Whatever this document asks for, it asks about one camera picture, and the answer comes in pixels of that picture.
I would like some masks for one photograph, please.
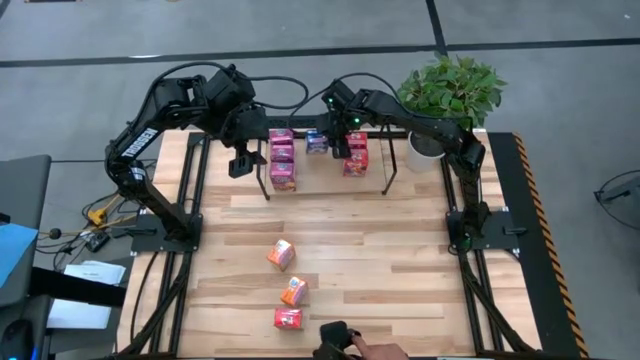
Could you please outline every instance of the gray floor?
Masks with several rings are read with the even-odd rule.
[[[438,0],[449,44],[640,36],[635,1]],[[0,20],[0,60],[63,59],[327,46],[433,44],[422,0],[14,0]],[[640,352],[638,233],[608,218],[592,191],[640,168],[640,47],[478,51],[508,82],[490,131],[517,131],[527,145],[578,319],[591,355]],[[312,90],[333,77],[377,73],[393,84],[431,53],[236,60],[251,75],[290,75]],[[0,159],[47,153],[93,160],[131,119],[149,82],[171,63],[0,69]],[[185,73],[202,72],[205,68]],[[353,86],[379,87],[367,79]],[[286,84],[260,83],[261,100],[297,101]],[[302,113],[322,110],[314,103]],[[158,146],[145,157],[157,156]],[[42,227],[75,229],[79,209],[114,189],[95,163],[54,164]],[[613,211],[640,224],[631,204]],[[113,259],[129,244],[97,254]],[[51,266],[50,258],[38,258]]]

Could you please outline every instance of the white flower pot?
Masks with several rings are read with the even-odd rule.
[[[412,135],[413,131],[409,133],[407,141],[407,167],[418,174],[433,169],[434,164],[444,156],[442,147],[433,139],[418,139]]]

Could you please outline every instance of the yellow black warning tape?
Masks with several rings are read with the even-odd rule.
[[[578,320],[576,319],[576,312],[573,309],[573,303],[571,302],[571,298],[569,297],[567,281],[564,279],[562,267],[560,266],[560,260],[558,260],[558,253],[556,252],[556,247],[553,244],[553,239],[551,239],[551,230],[549,229],[547,218],[544,215],[544,209],[542,208],[540,195],[538,194],[538,190],[536,190],[536,182],[533,179],[533,172],[529,167],[527,151],[524,148],[524,143],[522,142],[522,138],[520,138],[520,135],[514,133],[513,137],[516,140],[516,144],[518,145],[518,152],[520,153],[520,159],[522,160],[524,174],[527,177],[527,181],[529,183],[529,190],[531,191],[531,197],[533,198],[533,205],[535,206],[536,213],[538,214],[538,221],[540,222],[540,227],[542,227],[542,235],[547,246],[547,251],[549,251],[549,257],[551,258],[551,266],[553,266],[553,270],[556,273],[558,287],[560,288],[560,293],[562,294],[564,305],[567,309],[567,317],[569,318],[569,322],[571,323],[571,329],[573,330],[573,334],[575,335],[578,349],[580,349],[580,357],[588,358],[589,352],[587,351],[587,345],[585,345],[584,343],[584,337],[582,336],[582,331],[580,330]]]

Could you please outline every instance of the white paper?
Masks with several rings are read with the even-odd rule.
[[[118,285],[125,268],[98,261],[85,261],[82,265],[67,265],[65,275],[109,285]],[[111,308],[86,303],[59,300],[53,301],[47,327],[50,329],[106,329]]]

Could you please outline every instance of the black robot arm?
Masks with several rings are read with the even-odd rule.
[[[243,160],[256,157],[246,150],[246,141],[268,136],[264,109],[252,103],[254,96],[251,82],[233,65],[218,71],[209,81],[201,75],[158,79],[151,85],[136,119],[107,146],[105,170],[118,192],[158,216],[167,240],[187,241],[192,236],[190,216],[153,186],[143,164],[136,160],[138,155],[165,130],[195,125],[225,146],[236,147],[237,157],[230,162],[230,173],[239,162],[245,164],[240,171],[247,171],[246,164],[252,162]]]
[[[361,89],[354,93],[341,81],[334,81],[322,99],[329,112],[318,122],[318,130],[329,138],[334,157],[350,156],[345,135],[366,123],[397,125],[438,141],[461,182],[464,209],[459,233],[467,238],[482,237],[482,227],[490,215],[479,189],[485,147],[472,132],[451,121],[410,112],[382,91]]]

